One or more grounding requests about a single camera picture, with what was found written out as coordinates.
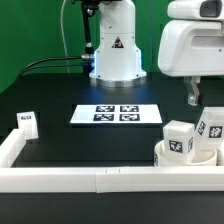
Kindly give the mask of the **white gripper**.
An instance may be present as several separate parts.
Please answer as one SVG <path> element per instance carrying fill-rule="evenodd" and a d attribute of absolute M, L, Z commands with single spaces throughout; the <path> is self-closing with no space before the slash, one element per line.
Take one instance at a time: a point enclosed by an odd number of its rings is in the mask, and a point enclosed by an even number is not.
<path fill-rule="evenodd" d="M 202 104 L 200 76 L 224 75 L 224 34 L 220 22 L 172 20 L 162 32 L 158 67 L 173 77 L 187 76 L 188 104 Z"/>

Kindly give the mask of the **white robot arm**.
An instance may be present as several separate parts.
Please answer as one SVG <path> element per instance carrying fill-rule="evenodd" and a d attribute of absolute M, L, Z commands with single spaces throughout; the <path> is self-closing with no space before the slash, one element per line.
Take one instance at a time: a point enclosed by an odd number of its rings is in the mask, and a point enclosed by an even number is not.
<path fill-rule="evenodd" d="M 182 77 L 188 103 L 202 101 L 197 84 L 202 76 L 224 75 L 224 0 L 172 0 L 171 18 L 161 35 L 158 67 Z M 131 0 L 100 4 L 100 44 L 94 52 L 91 81 L 126 87 L 142 81 L 141 51 L 135 43 L 135 6 Z"/>

